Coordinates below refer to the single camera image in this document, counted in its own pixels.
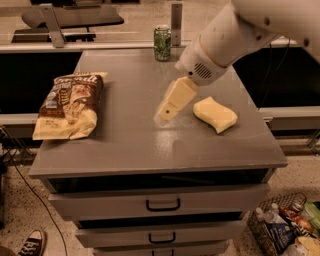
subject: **cabinet top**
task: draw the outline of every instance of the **cabinet top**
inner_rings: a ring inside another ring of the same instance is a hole
[[[199,87],[195,99],[164,126],[153,117],[171,83],[182,49],[158,62],[152,49],[87,50],[77,72],[106,71],[98,125],[89,138],[44,141],[29,175],[86,177],[283,167],[287,160],[233,68]],[[217,135],[197,119],[193,104],[212,96],[238,115]]]

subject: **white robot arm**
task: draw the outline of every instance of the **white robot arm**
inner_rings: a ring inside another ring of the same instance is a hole
[[[232,0],[184,50],[176,68],[209,85],[241,57],[284,35],[320,62],[318,0]]]

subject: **green soda can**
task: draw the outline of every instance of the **green soda can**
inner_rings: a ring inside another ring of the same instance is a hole
[[[167,25],[158,25],[154,30],[154,56],[165,61],[171,54],[171,29]]]

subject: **sponge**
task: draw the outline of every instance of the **sponge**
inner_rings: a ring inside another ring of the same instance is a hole
[[[233,126],[238,116],[229,108],[208,97],[193,106],[193,113],[202,121],[213,126],[217,134]]]

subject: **brown chip bag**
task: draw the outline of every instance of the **brown chip bag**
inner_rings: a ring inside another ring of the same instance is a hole
[[[87,137],[97,124],[106,76],[105,72],[89,72],[57,77],[40,108],[33,139]]]

